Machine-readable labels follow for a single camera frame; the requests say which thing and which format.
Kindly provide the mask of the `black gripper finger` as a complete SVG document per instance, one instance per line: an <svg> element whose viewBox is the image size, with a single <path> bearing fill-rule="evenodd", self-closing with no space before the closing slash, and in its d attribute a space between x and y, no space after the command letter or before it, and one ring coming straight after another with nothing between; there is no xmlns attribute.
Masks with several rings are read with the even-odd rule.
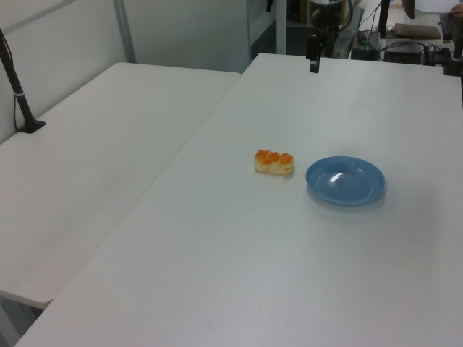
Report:
<svg viewBox="0 0 463 347"><path fill-rule="evenodd" d="M310 62L310 71L318 73L320 66L320 39L316 34L310 34L307 38L306 59Z"/></svg>

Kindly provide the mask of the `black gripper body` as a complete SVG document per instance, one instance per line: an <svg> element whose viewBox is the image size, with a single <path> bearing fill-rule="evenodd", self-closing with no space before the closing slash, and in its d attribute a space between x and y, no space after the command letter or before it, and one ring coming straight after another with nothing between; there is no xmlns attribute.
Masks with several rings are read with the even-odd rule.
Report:
<svg viewBox="0 0 463 347"><path fill-rule="evenodd" d="M341 22L341 2L310 1L308 19L311 24L311 33L338 34Z"/></svg>

